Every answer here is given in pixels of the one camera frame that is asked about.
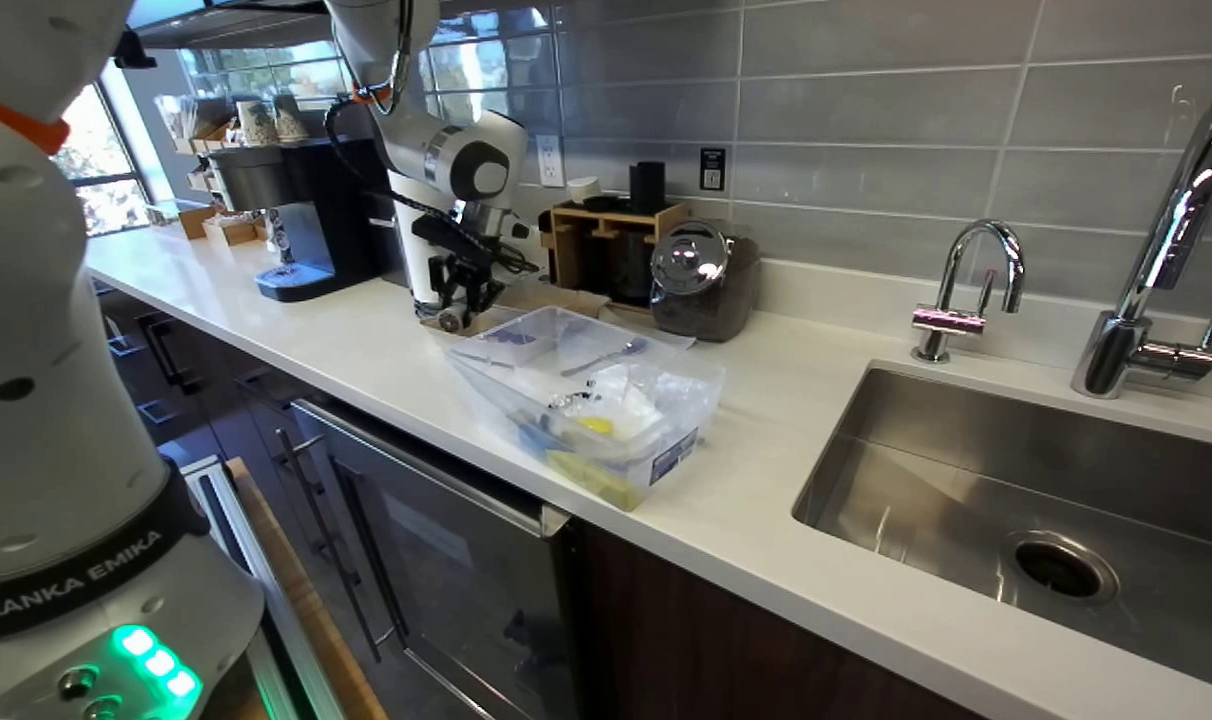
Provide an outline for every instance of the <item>espresso machine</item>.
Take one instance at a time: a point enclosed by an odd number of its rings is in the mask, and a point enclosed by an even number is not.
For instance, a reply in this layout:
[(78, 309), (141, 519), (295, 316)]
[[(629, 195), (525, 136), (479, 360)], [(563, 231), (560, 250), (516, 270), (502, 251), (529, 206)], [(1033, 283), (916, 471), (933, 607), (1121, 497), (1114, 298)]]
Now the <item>espresso machine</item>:
[(280, 251), (280, 270), (257, 276), (263, 298), (289, 303), (389, 271), (389, 241), (373, 226), (389, 184), (373, 141), (223, 147), (208, 165), (221, 206), (263, 215)]

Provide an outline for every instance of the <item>kitchen counter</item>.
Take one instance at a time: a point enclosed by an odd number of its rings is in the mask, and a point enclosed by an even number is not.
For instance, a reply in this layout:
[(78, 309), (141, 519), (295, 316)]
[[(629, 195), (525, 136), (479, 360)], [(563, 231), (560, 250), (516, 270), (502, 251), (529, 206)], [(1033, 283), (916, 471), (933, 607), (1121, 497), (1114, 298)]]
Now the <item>kitchen counter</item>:
[(892, 563), (793, 519), (793, 503), (866, 363), (943, 376), (1087, 417), (1212, 440), (1212, 382), (1195, 391), (1082, 402), (1069, 367), (1096, 303), (1026, 298), (991, 316), (950, 363), (909, 358), (909, 303), (933, 283), (766, 263), (762, 313), (725, 345), (728, 391), (702, 445), (634, 514), (580, 494), (473, 412), (404, 287), (272, 303), (257, 298), (263, 250), (188, 244), (176, 228), (89, 244), (97, 282), (234, 345), (547, 503), (609, 527), (854, 658), (985, 717), (1212, 717), (1212, 683), (1147, 663), (1041, 616)]

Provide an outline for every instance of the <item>chrome faucet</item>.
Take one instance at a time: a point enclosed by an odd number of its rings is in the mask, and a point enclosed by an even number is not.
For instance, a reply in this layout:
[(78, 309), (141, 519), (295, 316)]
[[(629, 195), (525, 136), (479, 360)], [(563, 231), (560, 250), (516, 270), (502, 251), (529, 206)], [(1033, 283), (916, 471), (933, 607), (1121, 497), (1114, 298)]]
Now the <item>chrome faucet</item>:
[(970, 241), (985, 241), (985, 238), (997, 241), (999, 251), (1002, 251), (1002, 313), (1016, 313), (1019, 283), (1026, 276), (1026, 251), (1019, 250), (1019, 241), (1008, 226), (976, 221), (946, 250), (938, 287), (935, 287), (935, 303), (920, 303), (912, 313), (912, 323), (922, 333), (922, 339), (916, 347), (916, 358), (922, 363), (943, 363), (946, 360), (946, 347), (943, 347), (946, 335), (979, 335), (988, 330), (985, 313), (991, 303), (997, 271), (985, 276), (985, 291), (976, 301), (976, 313), (950, 313), (958, 261), (970, 250)]
[(1129, 367), (1199, 382), (1212, 373), (1212, 321), (1199, 345), (1147, 339), (1145, 316), (1154, 287), (1175, 287), (1212, 215), (1212, 106), (1181, 155), (1162, 208), (1135, 255), (1132, 282), (1111, 313), (1096, 316), (1079, 358), (1076, 387), (1111, 395)]

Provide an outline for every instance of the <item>wall tile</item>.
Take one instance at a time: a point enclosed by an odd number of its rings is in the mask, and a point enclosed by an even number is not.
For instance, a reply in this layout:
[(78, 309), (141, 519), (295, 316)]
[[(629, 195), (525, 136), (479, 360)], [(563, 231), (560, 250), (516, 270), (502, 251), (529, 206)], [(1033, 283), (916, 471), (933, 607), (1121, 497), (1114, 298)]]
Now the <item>wall tile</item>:
[(736, 147), (728, 165), (736, 202), (976, 215), (997, 151)]
[(733, 228), (753, 238), (762, 250), (762, 255), (866, 270), (892, 276), (935, 276), (943, 250), (964, 226), (736, 206)]
[(1154, 291), (1154, 309), (1208, 316), (1212, 313), (1212, 238), (1189, 255), (1181, 283), (1173, 291)]
[(1204, 56), (1212, 0), (1044, 0), (1035, 60)]
[(557, 91), (449, 91), (427, 106), (449, 124), (473, 124), (479, 109), (513, 115), (525, 131), (560, 131)]
[(1132, 271), (1139, 231), (1069, 231), (1011, 226), (1026, 251), (1026, 291), (1114, 301)]
[(733, 83), (563, 89), (563, 136), (728, 141)]
[(1008, 151), (997, 215), (1145, 231), (1175, 162), (1175, 151)]
[[(671, 195), (766, 255), (927, 282), (991, 195), (1026, 244), (1026, 287), (1053, 298), (1121, 291), (1212, 101), (1212, 0), (443, 0), (443, 15), (449, 43), (509, 42), (513, 63), (449, 81), (433, 56), (453, 89), (434, 109), (560, 131), (563, 175), (625, 191), (632, 162), (663, 162)], [(725, 195), (694, 188), (698, 143), (728, 147)], [(1204, 316), (1212, 241), (1154, 303)]]
[(639, 141), (599, 141), (563, 136), (563, 172), (597, 175), (602, 191), (629, 191), (634, 162), (667, 165), (667, 195), (694, 195), (694, 143), (639, 143)]
[(1011, 143), (1183, 147), (1212, 60), (1033, 68)]
[(999, 143), (1016, 71), (745, 81), (745, 141)]
[(534, 226), (540, 211), (547, 211), (547, 208), (557, 208), (563, 202), (568, 202), (563, 188), (520, 184), (520, 191), (516, 191), (516, 215), (529, 221), (529, 226)]
[[(1069, 231), (1069, 228), (1016, 228), (1026, 250), (1026, 291), (1121, 301), (1145, 231)], [(1154, 291), (1153, 309), (1208, 316), (1212, 313), (1212, 241), (1199, 241), (1181, 283)]]
[(1026, 0), (872, 0), (753, 9), (745, 75), (1019, 63), (1035, 3)]
[(679, 81), (736, 71), (736, 11), (584, 25), (560, 36), (560, 81)]
[(557, 83), (557, 42), (516, 36), (433, 48), (434, 91)]

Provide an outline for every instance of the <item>plastic container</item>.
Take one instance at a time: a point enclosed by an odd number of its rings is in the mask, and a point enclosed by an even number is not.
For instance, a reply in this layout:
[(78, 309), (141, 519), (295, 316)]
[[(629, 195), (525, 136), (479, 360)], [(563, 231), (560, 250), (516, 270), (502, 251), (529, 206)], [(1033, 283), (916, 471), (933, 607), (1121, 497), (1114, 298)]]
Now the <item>plastic container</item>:
[(717, 412), (725, 367), (689, 345), (540, 309), (453, 347), (457, 373), (544, 466), (634, 507)]

